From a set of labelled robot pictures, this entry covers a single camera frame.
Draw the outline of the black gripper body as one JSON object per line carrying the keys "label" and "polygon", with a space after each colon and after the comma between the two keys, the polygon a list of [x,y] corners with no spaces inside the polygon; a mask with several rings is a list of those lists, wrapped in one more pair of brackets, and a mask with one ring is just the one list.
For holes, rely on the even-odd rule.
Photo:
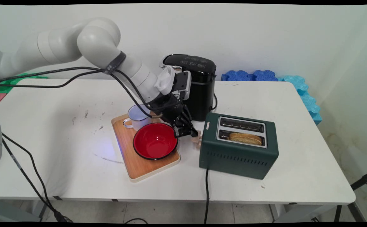
{"label": "black gripper body", "polygon": [[161,119],[171,125],[183,125],[189,122],[187,107],[173,94],[159,94],[153,101],[148,102],[155,114],[162,114]]}

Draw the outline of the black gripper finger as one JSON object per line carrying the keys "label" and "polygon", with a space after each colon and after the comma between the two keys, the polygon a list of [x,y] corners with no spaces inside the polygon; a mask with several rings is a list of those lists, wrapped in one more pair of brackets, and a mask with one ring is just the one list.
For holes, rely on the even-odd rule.
{"label": "black gripper finger", "polygon": [[175,138],[189,135],[189,125],[182,121],[175,121],[173,123]]}
{"label": "black gripper finger", "polygon": [[193,127],[192,116],[189,112],[189,109],[183,109],[183,122],[185,124],[185,127],[190,130],[191,137],[199,136],[198,131]]}

